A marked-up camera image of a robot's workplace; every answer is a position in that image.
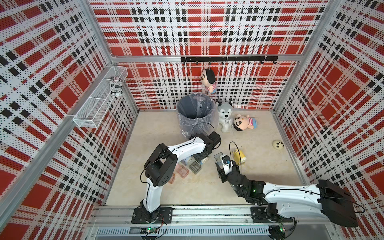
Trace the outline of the translucent blue sharpener tray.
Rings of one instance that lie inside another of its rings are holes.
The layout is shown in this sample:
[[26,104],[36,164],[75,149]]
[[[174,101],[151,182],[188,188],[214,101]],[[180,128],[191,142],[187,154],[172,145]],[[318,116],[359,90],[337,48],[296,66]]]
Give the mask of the translucent blue sharpener tray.
[[223,161],[222,161],[222,156],[224,154],[222,152],[219,152],[218,154],[214,155],[214,158],[215,158],[215,164],[216,164],[216,167],[221,170],[223,169]]

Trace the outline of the yellow pencil sharpener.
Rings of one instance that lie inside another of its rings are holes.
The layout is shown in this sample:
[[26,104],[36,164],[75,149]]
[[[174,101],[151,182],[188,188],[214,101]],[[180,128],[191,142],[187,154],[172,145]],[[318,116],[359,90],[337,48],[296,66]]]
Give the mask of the yellow pencil sharpener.
[[233,152],[234,161],[237,165],[242,165],[246,162],[247,158],[241,150],[235,150]]

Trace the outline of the translucent grey sharpener tray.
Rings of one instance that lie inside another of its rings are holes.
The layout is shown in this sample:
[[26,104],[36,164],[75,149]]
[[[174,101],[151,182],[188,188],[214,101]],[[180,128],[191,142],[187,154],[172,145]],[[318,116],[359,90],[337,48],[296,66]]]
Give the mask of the translucent grey sharpener tray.
[[196,161],[193,161],[190,165],[189,165],[189,169],[195,174],[197,175],[201,169],[202,169],[202,166],[196,162]]

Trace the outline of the grey bin with plastic liner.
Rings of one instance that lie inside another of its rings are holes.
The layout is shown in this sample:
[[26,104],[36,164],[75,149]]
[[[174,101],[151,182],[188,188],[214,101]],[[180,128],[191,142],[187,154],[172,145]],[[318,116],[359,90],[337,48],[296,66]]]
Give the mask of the grey bin with plastic liner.
[[176,106],[180,131],[184,138],[197,134],[209,135],[219,124],[216,102],[203,93],[182,97]]

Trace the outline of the translucent pink sharpener tray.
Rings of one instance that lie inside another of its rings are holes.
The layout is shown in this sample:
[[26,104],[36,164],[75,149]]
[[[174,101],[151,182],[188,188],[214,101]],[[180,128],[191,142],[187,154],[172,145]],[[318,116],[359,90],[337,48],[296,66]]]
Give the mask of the translucent pink sharpener tray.
[[170,178],[170,180],[168,181],[168,183],[169,183],[169,184],[173,184],[174,181],[175,181],[175,179],[176,179],[176,174],[173,173],[172,176],[171,176],[171,178]]

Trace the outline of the blue sharpener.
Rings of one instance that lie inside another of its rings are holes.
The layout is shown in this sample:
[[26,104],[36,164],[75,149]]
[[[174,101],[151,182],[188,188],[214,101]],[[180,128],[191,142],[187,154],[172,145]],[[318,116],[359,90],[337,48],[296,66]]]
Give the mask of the blue sharpener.
[[205,157],[204,159],[202,159],[202,161],[200,162],[201,165],[204,165],[207,161],[209,160],[208,157]]
[[191,165],[193,162],[195,162],[195,158],[193,156],[189,156],[183,160],[180,161],[180,163],[184,166],[189,166]]

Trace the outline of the blue sharpener front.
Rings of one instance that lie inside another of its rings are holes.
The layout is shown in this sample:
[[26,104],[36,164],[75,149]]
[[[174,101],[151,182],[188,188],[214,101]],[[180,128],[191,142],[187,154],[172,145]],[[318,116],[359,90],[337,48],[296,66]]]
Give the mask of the blue sharpener front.
[[180,163],[184,166],[189,166],[191,165],[193,162],[195,162],[195,158],[193,156],[189,156],[183,160],[180,161]]

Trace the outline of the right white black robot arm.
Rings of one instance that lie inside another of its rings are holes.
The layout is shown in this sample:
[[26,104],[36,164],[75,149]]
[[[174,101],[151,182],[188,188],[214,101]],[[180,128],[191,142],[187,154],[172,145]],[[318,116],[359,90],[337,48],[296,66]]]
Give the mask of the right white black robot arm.
[[328,180],[316,185],[284,186],[249,180],[235,162],[216,163],[222,183],[229,183],[236,195],[253,205],[258,221],[292,222],[297,217],[328,219],[331,223],[358,227],[350,192]]

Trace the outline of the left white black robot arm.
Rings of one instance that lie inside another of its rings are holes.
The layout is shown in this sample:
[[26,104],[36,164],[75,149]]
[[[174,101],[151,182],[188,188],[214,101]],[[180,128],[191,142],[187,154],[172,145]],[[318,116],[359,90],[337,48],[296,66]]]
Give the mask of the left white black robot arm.
[[172,221],[173,208],[161,207],[163,186],[174,173],[177,164],[194,155],[205,158],[221,144],[221,137],[216,132],[210,135],[197,134],[190,140],[174,145],[159,144],[144,165],[147,190],[140,206],[134,210],[133,224],[166,223]]

